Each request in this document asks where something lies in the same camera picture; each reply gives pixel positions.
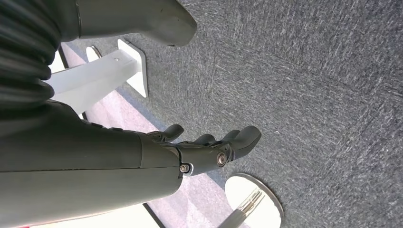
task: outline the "silver bolt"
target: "silver bolt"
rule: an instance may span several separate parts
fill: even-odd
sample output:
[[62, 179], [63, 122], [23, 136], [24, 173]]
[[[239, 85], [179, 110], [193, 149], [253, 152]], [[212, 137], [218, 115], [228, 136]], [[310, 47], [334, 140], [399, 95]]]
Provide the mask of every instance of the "silver bolt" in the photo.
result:
[[181, 170], [181, 172], [187, 173], [189, 172], [190, 166], [188, 164], [182, 164], [179, 169]]
[[219, 167], [223, 167], [225, 163], [227, 162], [227, 156], [221, 152], [217, 155], [217, 165]]

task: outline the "gray carpet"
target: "gray carpet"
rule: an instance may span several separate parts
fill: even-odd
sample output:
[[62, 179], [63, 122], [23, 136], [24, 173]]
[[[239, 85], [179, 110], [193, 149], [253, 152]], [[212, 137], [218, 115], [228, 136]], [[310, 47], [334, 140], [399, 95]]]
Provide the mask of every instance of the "gray carpet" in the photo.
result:
[[188, 140], [257, 126], [254, 152], [219, 174], [263, 180], [284, 227], [402, 227], [403, 2], [182, 2], [199, 26], [192, 43], [122, 36], [147, 55], [150, 97], [121, 89]]

